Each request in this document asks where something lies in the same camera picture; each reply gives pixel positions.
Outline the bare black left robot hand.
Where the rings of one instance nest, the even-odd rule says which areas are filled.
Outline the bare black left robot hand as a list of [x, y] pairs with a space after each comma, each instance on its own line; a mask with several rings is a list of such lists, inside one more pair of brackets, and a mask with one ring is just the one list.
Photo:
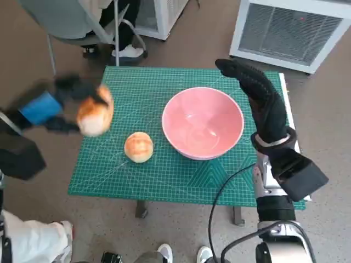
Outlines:
[[67, 101], [93, 99], [98, 104], [108, 105], [98, 94], [98, 88], [76, 73], [40, 80], [22, 98], [24, 102], [18, 110], [30, 126], [44, 126], [47, 130], [63, 133], [80, 131], [76, 123], [66, 121], [60, 115]]

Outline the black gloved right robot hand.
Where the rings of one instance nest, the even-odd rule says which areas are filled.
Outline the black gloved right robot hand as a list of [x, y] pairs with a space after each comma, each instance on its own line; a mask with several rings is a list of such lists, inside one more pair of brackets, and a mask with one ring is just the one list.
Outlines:
[[267, 76], [237, 60], [217, 59], [215, 65], [222, 75], [239, 81], [240, 88], [248, 97], [260, 139], [272, 144], [286, 138], [285, 104]]

